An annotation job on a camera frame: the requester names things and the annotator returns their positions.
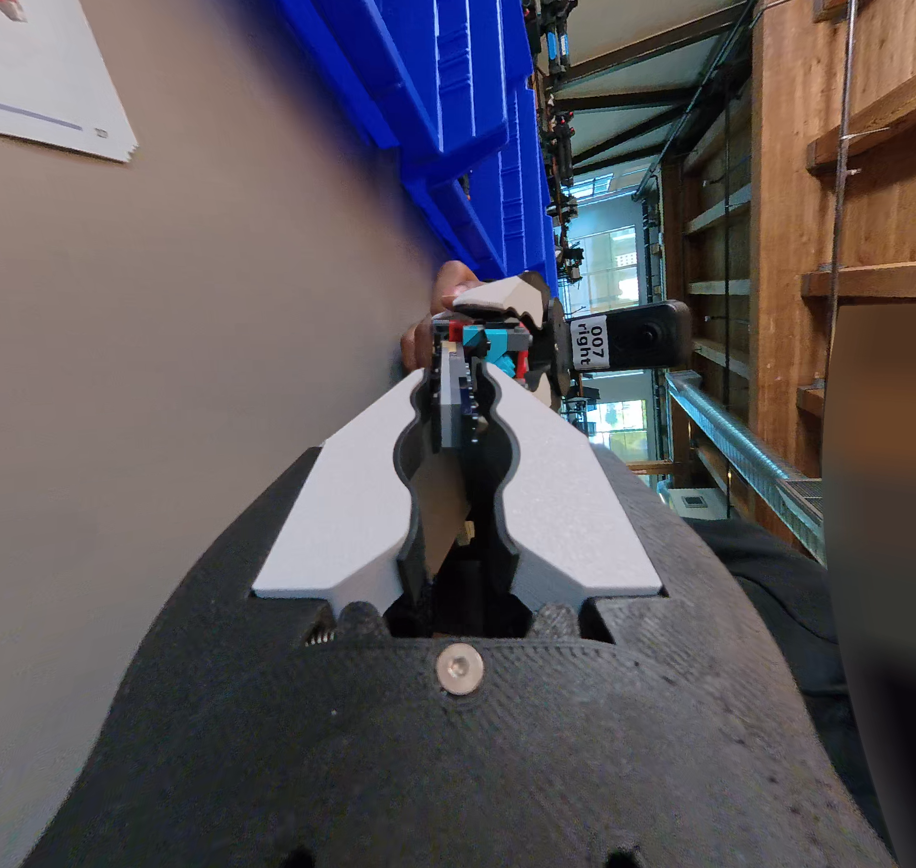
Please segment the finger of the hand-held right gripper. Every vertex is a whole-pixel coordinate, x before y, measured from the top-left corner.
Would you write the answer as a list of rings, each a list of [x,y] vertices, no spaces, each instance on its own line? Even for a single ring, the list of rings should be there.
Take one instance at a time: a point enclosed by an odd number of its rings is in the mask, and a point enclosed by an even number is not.
[[[467,315],[510,314],[527,318],[532,325],[543,325],[552,298],[544,278],[537,272],[523,272],[491,282],[484,282],[452,300],[452,311]]]
[[[563,374],[553,369],[531,369],[526,373],[526,387],[541,403],[559,411],[563,400]]]

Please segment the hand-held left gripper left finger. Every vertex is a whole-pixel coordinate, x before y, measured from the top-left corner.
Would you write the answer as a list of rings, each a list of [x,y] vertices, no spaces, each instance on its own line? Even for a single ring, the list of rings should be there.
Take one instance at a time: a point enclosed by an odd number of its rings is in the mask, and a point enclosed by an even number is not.
[[[410,478],[422,457],[414,371],[321,446],[252,590],[262,599],[417,602],[426,581]]]

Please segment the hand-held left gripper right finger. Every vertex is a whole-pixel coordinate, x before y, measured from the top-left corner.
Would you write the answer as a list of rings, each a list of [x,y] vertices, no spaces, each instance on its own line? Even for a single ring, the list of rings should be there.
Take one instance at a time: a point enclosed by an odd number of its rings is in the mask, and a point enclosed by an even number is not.
[[[518,557],[510,592],[529,610],[655,597],[662,580],[587,436],[494,363],[491,412],[509,435],[498,511]]]

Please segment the multicolour toy brick model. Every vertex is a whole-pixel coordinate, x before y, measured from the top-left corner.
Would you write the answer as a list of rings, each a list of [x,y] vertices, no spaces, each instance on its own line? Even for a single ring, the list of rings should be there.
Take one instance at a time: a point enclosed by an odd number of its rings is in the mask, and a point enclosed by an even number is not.
[[[498,481],[487,470],[489,412],[495,394],[484,371],[492,365],[526,392],[533,335],[518,310],[464,307],[431,319],[432,359],[429,397],[432,449],[458,462],[468,503],[465,544],[483,538],[489,527]]]

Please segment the person's right hand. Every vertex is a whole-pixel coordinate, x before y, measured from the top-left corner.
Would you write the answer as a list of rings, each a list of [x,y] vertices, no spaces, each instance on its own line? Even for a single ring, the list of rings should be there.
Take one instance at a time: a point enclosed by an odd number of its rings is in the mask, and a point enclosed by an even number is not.
[[[483,283],[460,261],[448,261],[441,266],[433,283],[429,311],[408,328],[400,339],[401,364],[405,373],[428,369],[433,356],[433,319],[450,312],[454,300]]]

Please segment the blue plastic storage bin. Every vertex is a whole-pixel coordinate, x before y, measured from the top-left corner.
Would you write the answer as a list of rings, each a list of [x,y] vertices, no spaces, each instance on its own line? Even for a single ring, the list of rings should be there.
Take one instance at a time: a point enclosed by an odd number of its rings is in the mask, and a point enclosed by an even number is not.
[[[526,77],[510,83],[507,104],[508,142],[471,170],[469,192],[457,178],[434,185],[405,169],[402,185],[449,259],[487,279],[536,272],[557,294],[536,97]]]
[[[273,0],[355,128],[448,183],[508,142],[504,0]]]

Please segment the metal ceiling vent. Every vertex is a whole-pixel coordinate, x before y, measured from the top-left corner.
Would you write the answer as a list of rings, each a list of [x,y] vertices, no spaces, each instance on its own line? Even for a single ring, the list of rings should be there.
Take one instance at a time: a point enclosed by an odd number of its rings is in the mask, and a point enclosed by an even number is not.
[[[667,502],[684,519],[719,521],[729,516],[726,496],[717,487],[670,488]]]

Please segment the equipment rig blue lights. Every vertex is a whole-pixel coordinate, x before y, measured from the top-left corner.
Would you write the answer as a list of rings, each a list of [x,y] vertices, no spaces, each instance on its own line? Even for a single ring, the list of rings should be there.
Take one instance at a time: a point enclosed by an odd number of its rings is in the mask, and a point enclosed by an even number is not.
[[[545,171],[552,193],[573,184],[573,112],[556,94],[571,69],[569,15],[578,0],[521,0],[523,20],[534,65],[538,130]]]

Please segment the toy brick instruction booklet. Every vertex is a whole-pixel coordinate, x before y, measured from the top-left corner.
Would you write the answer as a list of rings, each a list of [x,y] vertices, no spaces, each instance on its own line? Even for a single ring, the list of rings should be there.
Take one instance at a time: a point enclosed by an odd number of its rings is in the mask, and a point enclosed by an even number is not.
[[[137,141],[79,0],[1,0],[1,133],[131,161]]]

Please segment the galvanized metal duct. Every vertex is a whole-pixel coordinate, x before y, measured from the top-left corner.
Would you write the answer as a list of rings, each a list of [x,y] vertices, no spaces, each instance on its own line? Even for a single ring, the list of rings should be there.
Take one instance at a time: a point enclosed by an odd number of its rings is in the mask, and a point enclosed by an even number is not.
[[[822,479],[779,458],[750,429],[701,389],[692,370],[669,371],[670,398],[713,444],[746,485],[822,566],[827,565]]]

